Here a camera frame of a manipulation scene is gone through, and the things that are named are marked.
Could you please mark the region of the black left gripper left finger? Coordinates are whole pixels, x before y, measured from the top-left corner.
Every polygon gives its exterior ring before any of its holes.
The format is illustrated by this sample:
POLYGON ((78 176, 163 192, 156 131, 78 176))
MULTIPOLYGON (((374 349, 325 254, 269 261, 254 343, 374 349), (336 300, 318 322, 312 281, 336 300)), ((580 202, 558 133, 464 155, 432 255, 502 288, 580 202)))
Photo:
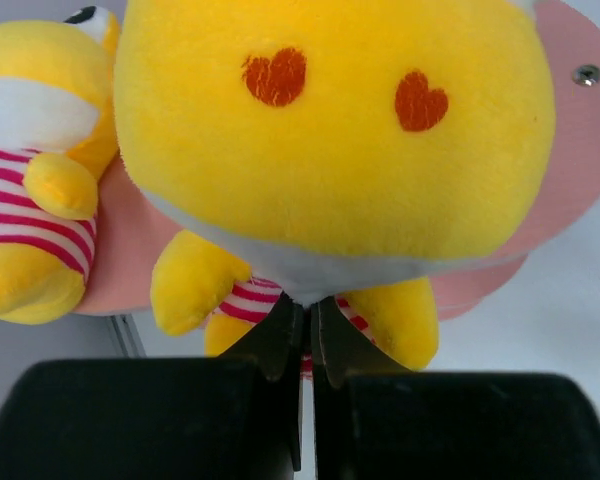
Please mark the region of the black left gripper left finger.
POLYGON ((302 331, 282 296, 217 357, 36 364, 0 409, 0 479, 290 479, 302 331))

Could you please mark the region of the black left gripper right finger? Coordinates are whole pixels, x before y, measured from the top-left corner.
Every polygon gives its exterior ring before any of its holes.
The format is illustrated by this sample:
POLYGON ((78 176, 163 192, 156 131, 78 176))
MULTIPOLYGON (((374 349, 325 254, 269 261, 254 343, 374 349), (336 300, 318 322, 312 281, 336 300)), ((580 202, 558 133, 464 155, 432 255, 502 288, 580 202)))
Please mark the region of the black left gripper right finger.
POLYGON ((600 421, 549 373, 414 373, 333 299, 311 309, 320 479, 600 479, 600 421))

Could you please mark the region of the yellow frog plush toy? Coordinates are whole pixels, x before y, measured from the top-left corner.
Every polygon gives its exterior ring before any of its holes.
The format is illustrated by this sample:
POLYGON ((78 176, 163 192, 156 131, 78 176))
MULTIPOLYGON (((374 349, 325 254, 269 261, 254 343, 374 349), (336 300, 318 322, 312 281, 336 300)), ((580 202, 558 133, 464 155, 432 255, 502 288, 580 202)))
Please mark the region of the yellow frog plush toy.
POLYGON ((514 235, 555 132, 531 1, 131 1, 114 106, 129 177, 180 226, 151 280, 165 333, 226 351, 263 278, 343 298, 414 370, 430 276, 514 235))

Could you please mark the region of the pink three-tier toy shelf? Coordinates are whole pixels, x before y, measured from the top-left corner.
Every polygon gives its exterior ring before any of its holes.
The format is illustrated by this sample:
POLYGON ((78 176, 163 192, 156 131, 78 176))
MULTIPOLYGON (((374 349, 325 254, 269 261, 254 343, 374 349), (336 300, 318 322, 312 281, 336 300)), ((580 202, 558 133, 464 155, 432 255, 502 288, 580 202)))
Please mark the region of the pink three-tier toy shelf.
MULTIPOLYGON (((562 1, 536 7, 553 72, 556 133, 541 192, 515 235, 470 270, 433 278, 439 317, 458 317, 508 282, 531 251, 555 238, 600 198, 600 30, 562 1)), ((139 193, 120 159, 100 183, 96 254, 79 314, 145 310, 153 265, 177 230, 139 193)))

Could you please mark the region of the aluminium corner post left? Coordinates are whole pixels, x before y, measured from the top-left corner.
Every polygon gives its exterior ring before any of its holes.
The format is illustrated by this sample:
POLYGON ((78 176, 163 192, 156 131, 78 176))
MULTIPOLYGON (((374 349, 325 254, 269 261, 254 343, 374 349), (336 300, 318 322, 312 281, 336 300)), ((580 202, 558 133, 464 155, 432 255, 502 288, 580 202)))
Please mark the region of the aluminium corner post left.
POLYGON ((107 318, 113 343, 119 355, 124 358, 145 358, 146 353, 130 314, 112 315, 107 318))

